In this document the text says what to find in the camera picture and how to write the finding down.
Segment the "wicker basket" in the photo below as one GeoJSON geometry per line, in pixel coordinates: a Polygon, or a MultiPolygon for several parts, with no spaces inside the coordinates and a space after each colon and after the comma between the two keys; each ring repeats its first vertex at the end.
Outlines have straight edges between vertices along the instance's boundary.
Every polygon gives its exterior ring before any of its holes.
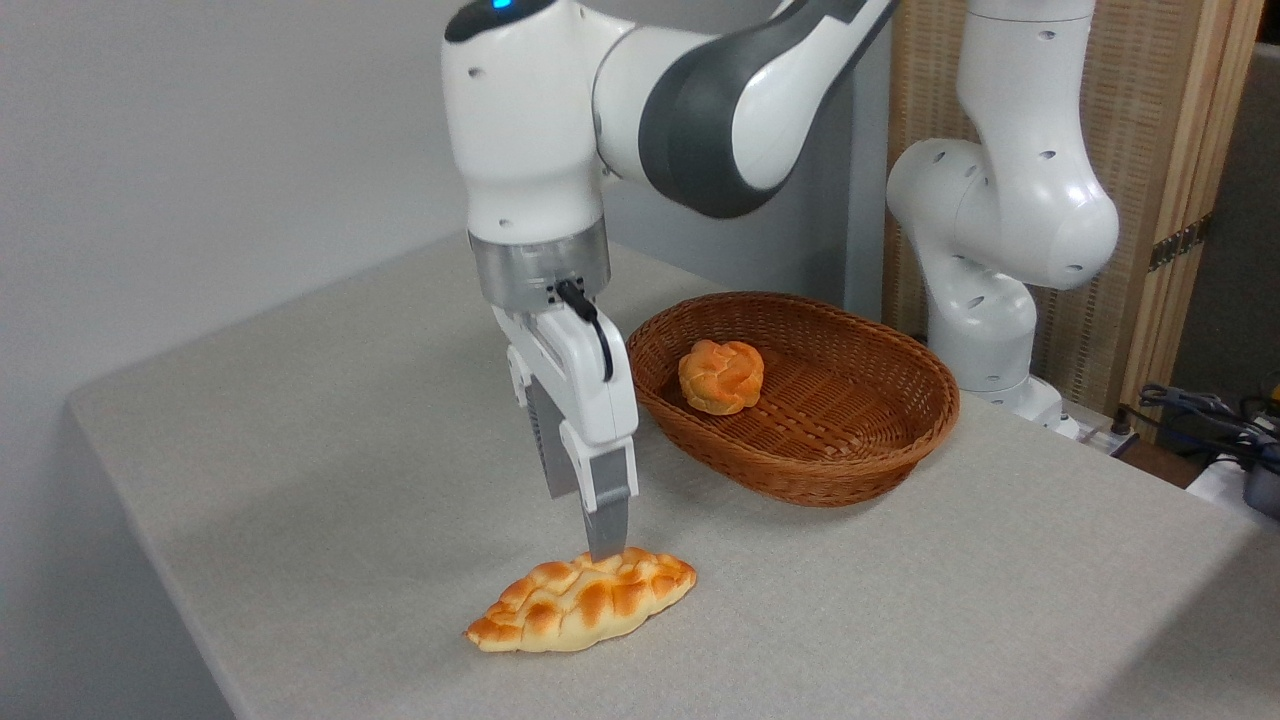
{"type": "Polygon", "coordinates": [[[627,340],[636,397],[681,450],[769,497],[814,507],[897,487],[960,409],[950,370],[920,343],[831,305],[771,292],[687,300],[627,340]],[[755,407],[689,407],[677,366],[694,342],[740,340],[764,357],[755,407]]]}

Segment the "hinge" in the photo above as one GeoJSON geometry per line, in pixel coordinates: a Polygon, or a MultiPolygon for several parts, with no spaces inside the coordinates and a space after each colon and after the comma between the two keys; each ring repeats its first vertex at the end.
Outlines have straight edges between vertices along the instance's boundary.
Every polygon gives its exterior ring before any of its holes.
{"type": "Polygon", "coordinates": [[[1151,263],[1147,272],[1153,273],[1174,261],[1179,255],[1187,255],[1193,247],[1204,242],[1208,237],[1208,228],[1213,220],[1213,213],[1161,240],[1151,249],[1151,263]]]}

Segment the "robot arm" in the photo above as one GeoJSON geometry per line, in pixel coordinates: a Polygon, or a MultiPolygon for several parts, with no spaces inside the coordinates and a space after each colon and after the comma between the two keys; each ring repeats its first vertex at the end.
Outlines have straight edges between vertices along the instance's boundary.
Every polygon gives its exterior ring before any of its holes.
{"type": "Polygon", "coordinates": [[[1064,434],[1061,396],[1030,375],[1023,283],[1089,282],[1119,236],[1089,164],[1079,88],[1093,0],[969,0],[957,95],[982,138],[925,140],[888,178],[929,305],[929,347],[961,389],[1064,434]]]}
{"type": "Polygon", "coordinates": [[[577,489],[593,557],[626,543],[637,424],[602,183],[742,215],[786,181],[823,97],[896,0],[787,0],[713,37],[573,0],[474,0],[445,29],[445,114],[480,287],[511,341],[553,496],[577,489]]]}

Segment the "bread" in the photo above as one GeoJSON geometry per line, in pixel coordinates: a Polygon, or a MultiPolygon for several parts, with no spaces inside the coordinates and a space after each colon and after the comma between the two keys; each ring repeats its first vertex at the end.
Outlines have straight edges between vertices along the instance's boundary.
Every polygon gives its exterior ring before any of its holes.
{"type": "Polygon", "coordinates": [[[764,359],[745,342],[719,345],[710,340],[694,343],[680,359],[680,389],[695,410],[732,415],[760,401],[764,359]]]}
{"type": "Polygon", "coordinates": [[[466,638],[485,652],[572,652],[635,630],[685,597],[698,573],[671,555],[628,547],[591,562],[544,562],[511,584],[466,638]]]}

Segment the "black cable bundle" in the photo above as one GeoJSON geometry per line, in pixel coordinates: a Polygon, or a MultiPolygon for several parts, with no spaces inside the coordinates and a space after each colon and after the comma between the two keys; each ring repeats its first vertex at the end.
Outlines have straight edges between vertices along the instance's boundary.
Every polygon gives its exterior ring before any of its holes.
{"type": "MultiPolygon", "coordinates": [[[[1277,374],[1280,372],[1271,373],[1267,378],[1277,374]]],[[[1165,419],[1156,420],[1121,404],[1117,424],[1125,424],[1126,418],[1142,420],[1194,447],[1183,455],[1219,455],[1208,464],[1231,460],[1245,470],[1261,465],[1280,474],[1280,460],[1276,448],[1271,447],[1280,443],[1280,437],[1274,425],[1257,420],[1260,414],[1280,418],[1280,402],[1271,395],[1243,398],[1236,413],[1216,395],[1151,383],[1142,388],[1138,405],[1162,409],[1165,419]],[[1206,427],[1211,428],[1212,434],[1199,432],[1206,427]]]]}

